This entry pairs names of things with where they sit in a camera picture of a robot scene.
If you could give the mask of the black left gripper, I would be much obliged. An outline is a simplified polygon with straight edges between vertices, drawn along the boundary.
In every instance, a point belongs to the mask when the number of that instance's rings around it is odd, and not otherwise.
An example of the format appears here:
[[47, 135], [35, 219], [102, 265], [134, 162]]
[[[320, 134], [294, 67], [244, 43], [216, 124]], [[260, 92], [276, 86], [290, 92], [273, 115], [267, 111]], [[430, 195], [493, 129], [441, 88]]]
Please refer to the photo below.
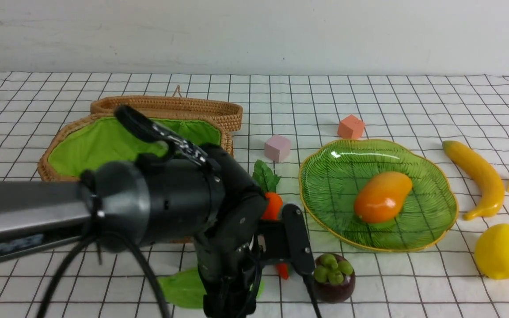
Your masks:
[[194, 236], [207, 317], [246, 318], [256, 310], [262, 268], [250, 245], [266, 207], [260, 190], [228, 194], [213, 225]]

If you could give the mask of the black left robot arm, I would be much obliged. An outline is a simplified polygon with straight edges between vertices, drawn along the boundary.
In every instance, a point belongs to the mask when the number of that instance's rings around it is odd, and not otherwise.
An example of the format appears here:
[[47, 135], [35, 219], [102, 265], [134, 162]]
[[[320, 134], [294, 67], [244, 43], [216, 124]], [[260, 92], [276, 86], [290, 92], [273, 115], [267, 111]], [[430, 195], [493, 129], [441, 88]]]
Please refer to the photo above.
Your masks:
[[56, 270], [37, 316], [76, 256], [90, 244], [129, 251], [147, 278], [162, 317], [167, 302], [141, 247], [192, 237], [204, 312], [244, 318], [256, 310], [262, 277], [256, 241], [267, 207], [252, 177], [225, 150], [204, 144], [202, 164], [138, 155], [82, 173], [78, 182], [0, 182], [0, 262], [75, 243]]

